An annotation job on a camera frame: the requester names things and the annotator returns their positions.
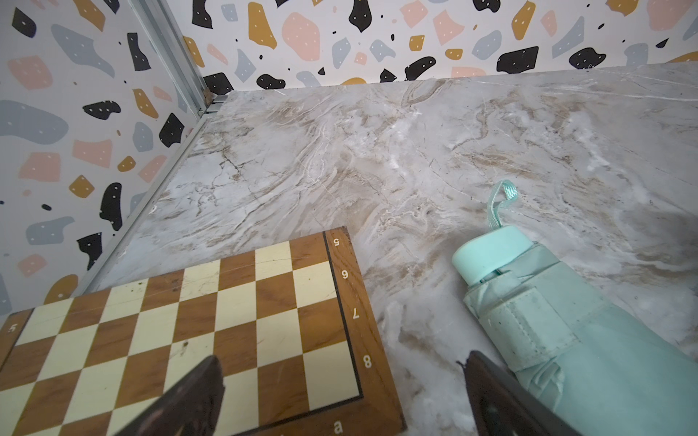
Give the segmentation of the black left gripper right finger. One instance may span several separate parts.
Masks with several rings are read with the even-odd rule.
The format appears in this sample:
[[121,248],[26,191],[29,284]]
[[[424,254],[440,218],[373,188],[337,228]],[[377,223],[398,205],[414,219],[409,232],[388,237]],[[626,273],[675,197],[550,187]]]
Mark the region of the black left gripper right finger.
[[578,434],[481,352],[470,352],[462,369],[480,435]]

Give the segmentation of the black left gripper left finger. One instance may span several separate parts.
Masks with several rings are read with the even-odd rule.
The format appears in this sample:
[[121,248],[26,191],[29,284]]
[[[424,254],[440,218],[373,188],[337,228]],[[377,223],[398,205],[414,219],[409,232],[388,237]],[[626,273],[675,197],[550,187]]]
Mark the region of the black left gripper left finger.
[[224,393],[221,363],[210,355],[118,433],[212,435]]

